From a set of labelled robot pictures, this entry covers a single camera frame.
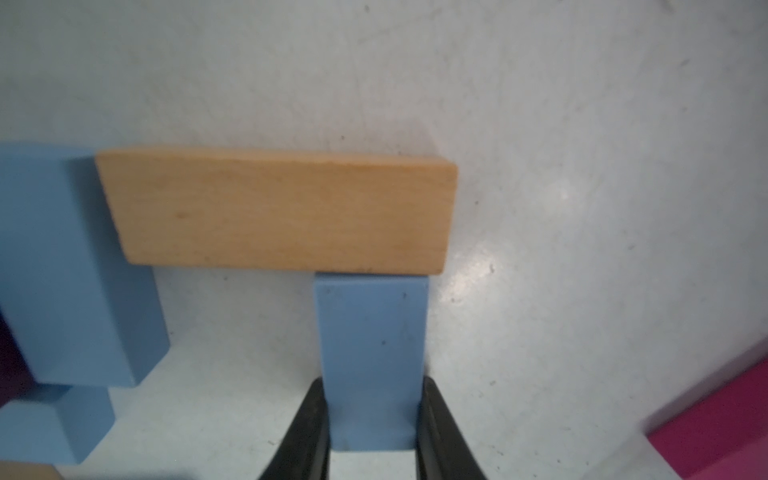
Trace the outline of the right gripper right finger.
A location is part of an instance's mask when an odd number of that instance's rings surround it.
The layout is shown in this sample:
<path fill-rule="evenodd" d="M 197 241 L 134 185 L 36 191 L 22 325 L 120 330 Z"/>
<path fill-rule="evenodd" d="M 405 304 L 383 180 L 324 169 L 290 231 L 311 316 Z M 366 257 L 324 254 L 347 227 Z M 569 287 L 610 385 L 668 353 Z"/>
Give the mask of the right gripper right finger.
<path fill-rule="evenodd" d="M 436 382 L 424 377 L 416 436 L 416 478 L 486 480 Z"/>

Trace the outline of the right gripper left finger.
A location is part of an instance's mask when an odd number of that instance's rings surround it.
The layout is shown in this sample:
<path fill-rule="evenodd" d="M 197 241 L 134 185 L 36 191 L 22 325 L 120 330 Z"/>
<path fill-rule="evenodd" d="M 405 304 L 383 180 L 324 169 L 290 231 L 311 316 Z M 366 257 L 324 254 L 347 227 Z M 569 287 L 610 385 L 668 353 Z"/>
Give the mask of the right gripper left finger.
<path fill-rule="evenodd" d="M 326 480 L 330 433 L 323 382 L 315 379 L 260 480 Z"/>

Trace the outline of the light blue block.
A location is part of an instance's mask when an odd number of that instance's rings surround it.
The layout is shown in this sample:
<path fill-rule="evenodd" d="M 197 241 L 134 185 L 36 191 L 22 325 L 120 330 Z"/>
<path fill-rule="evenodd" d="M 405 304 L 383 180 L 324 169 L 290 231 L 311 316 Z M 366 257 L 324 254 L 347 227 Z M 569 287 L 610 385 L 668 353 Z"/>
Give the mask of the light blue block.
<path fill-rule="evenodd" d="M 2 144 L 1 310 L 40 383 L 134 387 L 168 352 L 153 272 L 127 262 L 92 152 Z"/>
<path fill-rule="evenodd" d="M 319 273 L 313 294 L 332 449 L 414 449 L 428 277 Z"/>
<path fill-rule="evenodd" d="M 105 388 L 38 385 L 1 408 L 1 459 L 76 465 L 114 422 Z"/>

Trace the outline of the natural wood block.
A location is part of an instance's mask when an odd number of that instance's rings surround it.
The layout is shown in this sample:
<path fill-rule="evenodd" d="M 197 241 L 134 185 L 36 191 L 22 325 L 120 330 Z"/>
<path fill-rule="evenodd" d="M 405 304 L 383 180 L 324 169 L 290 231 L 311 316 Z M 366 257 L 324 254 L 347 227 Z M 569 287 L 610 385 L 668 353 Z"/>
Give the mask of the natural wood block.
<path fill-rule="evenodd" d="M 439 157 L 132 147 L 100 151 L 96 165 L 134 264 L 444 269 L 458 168 Z"/>
<path fill-rule="evenodd" d="M 2 461 L 0 480 L 63 480 L 63 477 L 52 465 Z"/>

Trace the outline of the magenta block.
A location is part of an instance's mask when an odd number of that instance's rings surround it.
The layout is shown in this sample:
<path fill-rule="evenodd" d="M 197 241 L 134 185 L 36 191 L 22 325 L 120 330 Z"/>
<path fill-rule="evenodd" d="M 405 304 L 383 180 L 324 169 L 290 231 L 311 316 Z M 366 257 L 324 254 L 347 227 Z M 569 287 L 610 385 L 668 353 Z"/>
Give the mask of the magenta block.
<path fill-rule="evenodd" d="M 767 360 L 646 435 L 682 479 L 767 477 Z"/>

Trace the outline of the purple triangle block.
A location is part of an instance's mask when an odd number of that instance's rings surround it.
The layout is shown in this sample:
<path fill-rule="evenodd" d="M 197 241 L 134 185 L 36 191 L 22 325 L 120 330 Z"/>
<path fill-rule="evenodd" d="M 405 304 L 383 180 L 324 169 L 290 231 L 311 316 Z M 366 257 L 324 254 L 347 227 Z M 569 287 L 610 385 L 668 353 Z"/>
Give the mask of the purple triangle block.
<path fill-rule="evenodd" d="M 36 385 L 4 317 L 0 323 L 0 375 L 1 407 Z"/>

